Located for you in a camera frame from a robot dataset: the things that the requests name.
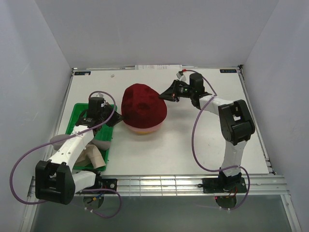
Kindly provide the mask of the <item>dark red bucket hat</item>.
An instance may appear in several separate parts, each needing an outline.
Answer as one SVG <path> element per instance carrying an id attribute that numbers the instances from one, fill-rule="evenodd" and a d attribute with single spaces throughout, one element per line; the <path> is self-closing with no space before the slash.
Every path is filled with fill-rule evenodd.
<path id="1" fill-rule="evenodd" d="M 145 84 L 133 84 L 123 94 L 121 114 L 124 120 L 161 121 L 167 116 L 167 106 L 159 94 Z"/>

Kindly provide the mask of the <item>yellow bucket hat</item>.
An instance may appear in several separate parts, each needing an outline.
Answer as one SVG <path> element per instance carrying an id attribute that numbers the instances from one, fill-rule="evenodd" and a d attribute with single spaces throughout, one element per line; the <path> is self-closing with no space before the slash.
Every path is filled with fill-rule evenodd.
<path id="1" fill-rule="evenodd" d="M 136 134 L 149 134 L 149 133 L 155 132 L 155 130 L 152 130 L 152 131 L 137 131 L 137 130 L 134 130 L 133 132 L 136 133 Z"/>

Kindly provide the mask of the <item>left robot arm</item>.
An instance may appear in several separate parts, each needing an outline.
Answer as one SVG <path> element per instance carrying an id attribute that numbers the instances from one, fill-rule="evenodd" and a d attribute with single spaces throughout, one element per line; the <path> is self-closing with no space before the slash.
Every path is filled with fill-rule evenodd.
<path id="1" fill-rule="evenodd" d="M 90 97 L 88 109 L 80 113 L 72 133 L 52 138 L 50 143 L 56 150 L 55 154 L 49 160 L 37 163 L 36 198 L 67 205 L 79 191 L 99 192 L 102 180 L 95 169 L 105 166 L 101 151 L 108 150 L 111 142 L 97 140 L 95 136 L 104 124 L 113 127 L 121 121 L 121 115 L 103 97 Z M 87 154 L 95 169 L 73 173 L 74 165 L 83 153 Z"/>

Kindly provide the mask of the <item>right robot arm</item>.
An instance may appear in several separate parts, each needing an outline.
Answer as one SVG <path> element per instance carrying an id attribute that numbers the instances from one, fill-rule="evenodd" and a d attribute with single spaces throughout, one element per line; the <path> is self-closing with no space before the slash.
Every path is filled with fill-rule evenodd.
<path id="1" fill-rule="evenodd" d="M 160 99 L 178 102 L 180 98 L 189 98 L 191 104 L 201 113 L 215 114 L 219 118 L 220 129 L 225 139 L 225 155 L 214 187 L 222 192 L 229 192 L 241 183 L 241 161 L 244 148 L 255 132 L 255 124 L 246 101 L 228 101 L 217 97 L 213 90 L 208 93 L 204 83 L 207 79 L 196 71 L 191 71 L 189 83 L 182 80 L 185 70 L 177 73 L 177 79 L 159 95 Z"/>

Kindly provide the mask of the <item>pink bucket hat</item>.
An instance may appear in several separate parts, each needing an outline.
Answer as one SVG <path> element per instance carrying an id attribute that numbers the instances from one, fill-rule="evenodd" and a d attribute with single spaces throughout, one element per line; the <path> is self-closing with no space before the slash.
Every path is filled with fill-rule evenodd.
<path id="1" fill-rule="evenodd" d="M 124 124 L 131 131 L 157 131 L 161 128 L 164 120 L 146 121 L 146 120 L 124 120 Z"/>

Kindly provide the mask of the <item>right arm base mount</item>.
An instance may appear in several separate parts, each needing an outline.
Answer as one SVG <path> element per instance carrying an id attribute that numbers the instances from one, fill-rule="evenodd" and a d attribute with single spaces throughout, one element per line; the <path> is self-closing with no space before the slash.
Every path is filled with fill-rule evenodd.
<path id="1" fill-rule="evenodd" d="M 243 177 L 240 180 L 224 184 L 217 178 L 202 178 L 202 182 L 197 185 L 198 188 L 202 188 L 204 193 L 247 193 L 247 186 Z"/>

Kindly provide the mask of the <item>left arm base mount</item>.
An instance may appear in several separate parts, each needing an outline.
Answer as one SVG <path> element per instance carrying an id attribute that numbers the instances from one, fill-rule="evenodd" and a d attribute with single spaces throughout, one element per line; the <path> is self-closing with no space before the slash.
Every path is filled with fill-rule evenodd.
<path id="1" fill-rule="evenodd" d="M 91 187 L 81 190 L 81 193 L 93 193 L 93 194 L 105 194 L 110 192 L 108 191 L 99 191 L 96 189 L 111 189 L 117 191 L 118 180 L 116 178 L 102 178 L 99 177 L 95 180 L 95 184 Z"/>

